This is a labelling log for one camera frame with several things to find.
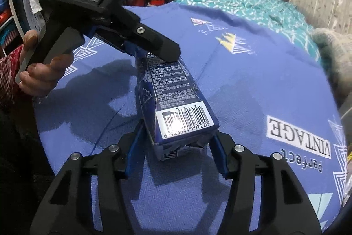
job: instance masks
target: barcode label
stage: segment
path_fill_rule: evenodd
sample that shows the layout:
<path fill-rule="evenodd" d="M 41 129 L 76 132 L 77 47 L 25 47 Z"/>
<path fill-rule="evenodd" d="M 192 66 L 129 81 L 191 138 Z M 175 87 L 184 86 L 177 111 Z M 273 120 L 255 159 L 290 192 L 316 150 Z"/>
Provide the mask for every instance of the barcode label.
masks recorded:
<path fill-rule="evenodd" d="M 156 112 L 156 117 L 164 139 L 214 125 L 204 102 L 158 111 Z"/>

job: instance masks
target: blue box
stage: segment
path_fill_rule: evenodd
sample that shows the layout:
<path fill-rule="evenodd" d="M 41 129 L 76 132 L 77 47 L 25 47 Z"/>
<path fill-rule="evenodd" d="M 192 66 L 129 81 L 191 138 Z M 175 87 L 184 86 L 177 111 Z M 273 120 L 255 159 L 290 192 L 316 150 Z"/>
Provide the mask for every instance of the blue box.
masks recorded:
<path fill-rule="evenodd" d="M 135 56 L 141 108 L 157 158 L 203 149 L 219 121 L 181 57 L 166 63 L 142 49 Z"/>

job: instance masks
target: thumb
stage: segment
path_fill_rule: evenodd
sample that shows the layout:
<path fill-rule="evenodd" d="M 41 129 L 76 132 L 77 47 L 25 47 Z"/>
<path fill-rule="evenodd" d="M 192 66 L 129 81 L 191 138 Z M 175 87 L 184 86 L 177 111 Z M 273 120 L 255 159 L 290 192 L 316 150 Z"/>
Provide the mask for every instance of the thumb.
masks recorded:
<path fill-rule="evenodd" d="M 20 63 L 23 62 L 29 50 L 34 49 L 38 43 L 38 33 L 36 30 L 29 30 L 23 38 L 23 48 L 20 54 Z"/>

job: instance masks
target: human hand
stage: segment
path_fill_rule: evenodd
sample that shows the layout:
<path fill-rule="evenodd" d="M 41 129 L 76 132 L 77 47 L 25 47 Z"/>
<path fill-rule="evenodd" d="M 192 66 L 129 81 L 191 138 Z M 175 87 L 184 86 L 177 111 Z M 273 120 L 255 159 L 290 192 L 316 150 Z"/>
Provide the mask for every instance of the human hand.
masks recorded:
<path fill-rule="evenodd" d="M 23 48 L 20 54 L 22 64 L 29 50 L 35 48 L 38 43 L 38 33 L 29 30 L 23 40 Z M 57 82 L 64 76 L 67 67 L 73 62 L 73 53 L 55 57 L 50 64 L 33 63 L 27 71 L 20 74 L 20 89 L 28 95 L 44 97 L 54 89 Z"/>

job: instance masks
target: bedspread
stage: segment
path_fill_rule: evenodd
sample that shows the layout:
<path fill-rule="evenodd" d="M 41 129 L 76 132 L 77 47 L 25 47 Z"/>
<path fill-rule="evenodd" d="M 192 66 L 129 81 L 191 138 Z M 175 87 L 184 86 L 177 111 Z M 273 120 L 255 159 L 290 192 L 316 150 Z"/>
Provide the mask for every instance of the bedspread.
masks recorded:
<path fill-rule="evenodd" d="M 311 39 L 314 27 L 306 22 L 296 6 L 283 0 L 176 0 L 175 2 L 221 9 L 276 33 L 285 35 L 291 43 L 304 49 L 316 62 L 321 63 L 319 49 Z"/>
<path fill-rule="evenodd" d="M 176 3 L 128 9 L 180 45 L 221 132 L 254 153 L 281 152 L 325 230 L 341 207 L 347 148 L 319 64 L 283 35 L 221 10 Z M 95 37 L 74 55 L 57 87 L 35 104 L 55 173 L 72 152 L 101 152 L 142 118 L 132 56 Z M 121 183 L 135 234 L 215 235 L 231 180 L 218 173 L 209 147 L 165 162 L 157 161 L 147 138 L 144 147 L 145 157 Z M 93 216 L 101 230 L 96 188 L 94 177 Z M 251 230 L 258 226 L 260 194 L 258 177 Z"/>

